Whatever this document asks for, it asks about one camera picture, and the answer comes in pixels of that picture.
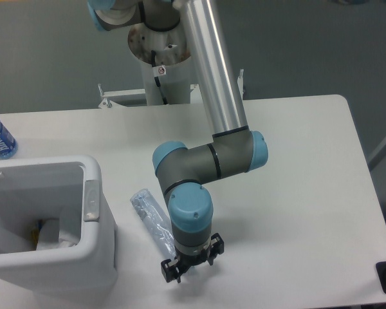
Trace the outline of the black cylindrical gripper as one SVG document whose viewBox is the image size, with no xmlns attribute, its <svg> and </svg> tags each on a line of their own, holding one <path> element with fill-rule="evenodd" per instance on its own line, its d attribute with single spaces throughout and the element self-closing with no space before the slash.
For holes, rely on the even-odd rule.
<svg viewBox="0 0 386 309">
<path fill-rule="evenodd" d="M 208 263 L 210 266 L 214 264 L 214 260 L 219 255 L 225 252 L 225 243 L 219 233 L 215 233 L 210 238 L 210 246 L 201 248 L 193 255 L 183 253 L 177 247 L 176 257 L 166 259 L 161 262 L 161 272 L 167 283 L 176 280 L 181 283 L 181 277 L 190 267 Z"/>
</svg>

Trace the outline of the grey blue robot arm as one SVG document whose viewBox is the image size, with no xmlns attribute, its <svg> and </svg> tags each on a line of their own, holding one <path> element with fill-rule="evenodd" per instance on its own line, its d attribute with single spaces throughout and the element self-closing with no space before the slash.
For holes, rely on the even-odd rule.
<svg viewBox="0 0 386 309">
<path fill-rule="evenodd" d="M 264 166 L 268 147 L 248 127 L 215 1 L 89 1 L 87 7 L 98 29 L 129 29 L 129 49 L 145 70 L 148 103 L 187 101 L 187 81 L 176 76 L 182 65 L 191 64 L 198 78 L 211 141 L 194 148 L 165 142 L 152 155 L 174 237 L 175 255 L 162 261 L 161 271 L 167 282 L 179 281 L 225 249 L 212 232 L 214 206 L 205 185 Z"/>
</svg>

